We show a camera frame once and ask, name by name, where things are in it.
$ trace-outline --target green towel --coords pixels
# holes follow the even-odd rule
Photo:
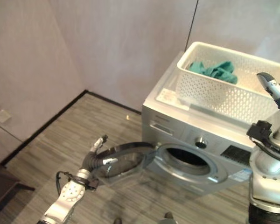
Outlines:
[[[193,62],[189,67],[189,71],[236,84],[238,82],[238,77],[232,74],[233,70],[234,66],[230,61],[219,63],[207,69],[202,62]]]

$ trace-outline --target washing machine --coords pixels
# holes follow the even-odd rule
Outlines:
[[[109,148],[98,155],[117,161],[95,171],[94,176],[103,183],[125,183],[129,176],[148,168],[167,181],[205,195],[249,179],[254,148],[246,135],[250,124],[179,100],[176,64],[181,56],[143,104],[142,142]]]

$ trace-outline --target white plastic basket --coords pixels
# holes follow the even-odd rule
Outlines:
[[[238,77],[236,85],[189,71],[194,61],[206,68],[231,61]],[[177,63],[180,70],[176,95],[188,105],[195,104],[247,124],[267,119],[278,108],[263,89],[256,74],[267,72],[280,83],[280,63],[202,42],[194,42]]]

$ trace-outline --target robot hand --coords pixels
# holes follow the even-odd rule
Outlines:
[[[37,224],[64,224],[67,223],[72,215],[75,206],[83,198],[85,191],[90,189],[95,190],[98,185],[98,180],[92,179],[92,170],[99,168],[105,164],[117,162],[117,159],[98,159],[96,152],[106,142],[107,136],[100,137],[90,149],[90,152],[85,156],[82,167],[75,176],[71,176],[69,181],[60,190],[57,184],[59,197],[49,207]]]
[[[267,73],[257,76],[280,109],[280,84]],[[258,121],[247,132],[256,144],[250,157],[249,224],[280,224],[280,127],[271,135],[271,126]]]

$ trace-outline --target gray wood-look floor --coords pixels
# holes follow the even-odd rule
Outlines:
[[[76,173],[103,134],[109,136],[105,147],[141,141],[141,116],[86,94],[8,163],[8,171],[36,191],[18,192],[0,212],[0,224],[37,223],[57,199],[56,172]],[[120,216],[125,224],[154,224],[171,211],[179,224],[244,224],[247,186],[196,196],[146,171],[137,184],[88,192],[69,223],[111,224]]]

